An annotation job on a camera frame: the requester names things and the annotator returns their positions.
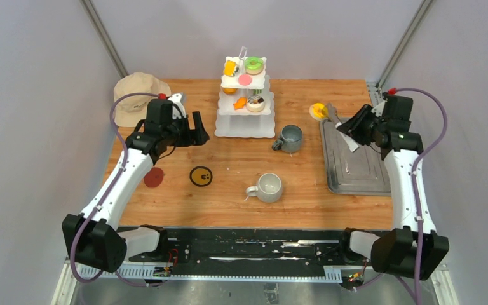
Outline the yellow cake slice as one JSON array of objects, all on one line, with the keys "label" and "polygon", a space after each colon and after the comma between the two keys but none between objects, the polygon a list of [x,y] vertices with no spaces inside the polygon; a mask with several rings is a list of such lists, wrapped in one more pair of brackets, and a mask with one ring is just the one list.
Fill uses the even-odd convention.
[{"label": "yellow cake slice", "polygon": [[239,62],[227,60],[224,64],[223,75],[228,77],[235,77],[240,69]]}]

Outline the green frosted donut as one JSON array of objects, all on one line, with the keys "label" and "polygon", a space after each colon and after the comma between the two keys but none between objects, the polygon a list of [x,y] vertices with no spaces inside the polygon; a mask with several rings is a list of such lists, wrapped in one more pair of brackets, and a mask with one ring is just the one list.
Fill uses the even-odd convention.
[{"label": "green frosted donut", "polygon": [[247,57],[244,60],[245,72],[249,75],[258,75],[264,70],[264,60],[260,57]]}]

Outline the white chocolate donut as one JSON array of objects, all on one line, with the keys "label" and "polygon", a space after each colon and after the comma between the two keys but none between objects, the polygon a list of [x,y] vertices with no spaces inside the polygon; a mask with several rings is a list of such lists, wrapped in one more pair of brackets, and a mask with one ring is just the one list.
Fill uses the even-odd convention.
[{"label": "white chocolate donut", "polygon": [[260,95],[252,95],[247,98],[246,109],[250,112],[261,112],[265,108],[265,100]]}]

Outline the orange fish-shaped pastry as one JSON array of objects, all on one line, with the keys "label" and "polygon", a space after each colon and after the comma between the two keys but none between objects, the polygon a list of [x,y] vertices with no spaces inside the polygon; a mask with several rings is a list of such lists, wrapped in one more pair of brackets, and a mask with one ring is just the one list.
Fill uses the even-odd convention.
[{"label": "orange fish-shaped pastry", "polygon": [[247,104],[247,101],[248,101],[248,98],[246,97],[240,97],[236,100],[235,103],[233,103],[233,109],[235,111],[239,110],[239,109],[243,109],[246,107],[246,104]]}]

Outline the yellow frosted donut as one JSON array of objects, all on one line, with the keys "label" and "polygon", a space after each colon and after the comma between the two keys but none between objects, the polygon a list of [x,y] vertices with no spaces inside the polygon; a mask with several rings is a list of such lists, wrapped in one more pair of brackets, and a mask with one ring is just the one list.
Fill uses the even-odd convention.
[{"label": "yellow frosted donut", "polygon": [[322,121],[329,118],[327,106],[321,103],[315,103],[309,107],[310,116],[316,121]]}]

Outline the pink round macaron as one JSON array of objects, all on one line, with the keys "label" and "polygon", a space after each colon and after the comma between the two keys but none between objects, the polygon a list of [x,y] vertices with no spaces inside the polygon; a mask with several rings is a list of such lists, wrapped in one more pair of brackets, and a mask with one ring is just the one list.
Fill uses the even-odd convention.
[{"label": "pink round macaron", "polygon": [[238,77],[238,83],[241,86],[248,86],[252,83],[253,79],[249,74],[241,74]]}]

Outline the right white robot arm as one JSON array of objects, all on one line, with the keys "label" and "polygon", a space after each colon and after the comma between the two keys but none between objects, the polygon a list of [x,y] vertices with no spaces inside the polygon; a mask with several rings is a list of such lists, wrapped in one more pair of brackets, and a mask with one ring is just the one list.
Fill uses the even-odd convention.
[{"label": "right white robot arm", "polygon": [[384,110],[378,116],[371,105],[337,126],[351,143],[381,150],[390,180],[393,228],[378,236],[347,228],[338,246],[339,259],[348,265],[368,259],[378,273],[427,280],[449,251],[449,240],[437,234],[424,191],[421,136],[409,132],[410,110]]}]

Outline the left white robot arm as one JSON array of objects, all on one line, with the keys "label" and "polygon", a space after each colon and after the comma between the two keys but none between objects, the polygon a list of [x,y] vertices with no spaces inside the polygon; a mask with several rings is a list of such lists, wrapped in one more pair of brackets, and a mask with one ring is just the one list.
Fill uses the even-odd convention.
[{"label": "left white robot arm", "polygon": [[119,160],[94,199],[77,215],[62,222],[71,265],[82,264],[113,273],[130,257],[145,253],[153,262],[169,254],[167,232],[143,225],[119,232],[119,222],[132,194],[157,161],[167,156],[168,147],[202,146],[209,140],[201,115],[192,113],[194,125],[183,105],[184,94],[153,95],[146,118],[134,131],[119,140]]}]

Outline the orange cupcake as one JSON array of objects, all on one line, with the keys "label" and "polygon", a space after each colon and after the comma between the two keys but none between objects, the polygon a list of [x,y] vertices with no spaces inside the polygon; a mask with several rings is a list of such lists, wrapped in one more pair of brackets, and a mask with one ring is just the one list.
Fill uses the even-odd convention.
[{"label": "orange cupcake", "polygon": [[237,88],[226,88],[226,87],[222,87],[222,92],[224,92],[226,95],[234,95],[238,89]]}]

